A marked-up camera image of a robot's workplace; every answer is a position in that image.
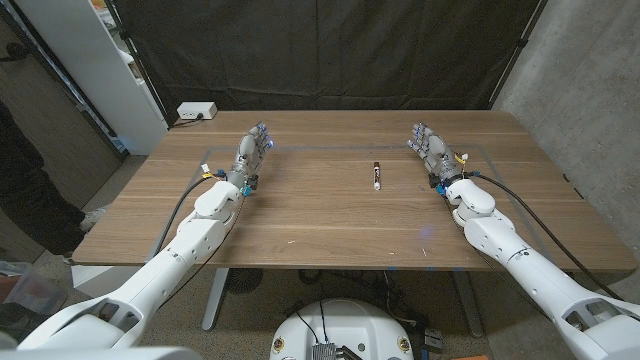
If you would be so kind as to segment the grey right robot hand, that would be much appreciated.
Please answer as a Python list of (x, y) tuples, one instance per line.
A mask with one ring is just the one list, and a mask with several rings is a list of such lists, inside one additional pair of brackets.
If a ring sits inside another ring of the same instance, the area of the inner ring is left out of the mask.
[(450, 186), (464, 178), (466, 153), (453, 151), (444, 140), (422, 122), (413, 125), (413, 139), (407, 142), (423, 161), (432, 188)]

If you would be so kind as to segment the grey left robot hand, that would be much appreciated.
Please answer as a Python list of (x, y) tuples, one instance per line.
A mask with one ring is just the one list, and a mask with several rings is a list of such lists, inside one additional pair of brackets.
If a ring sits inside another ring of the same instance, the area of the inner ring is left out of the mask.
[(250, 178), (258, 174), (267, 151), (273, 145), (266, 124), (258, 122), (241, 138), (227, 181), (239, 189), (244, 188)]

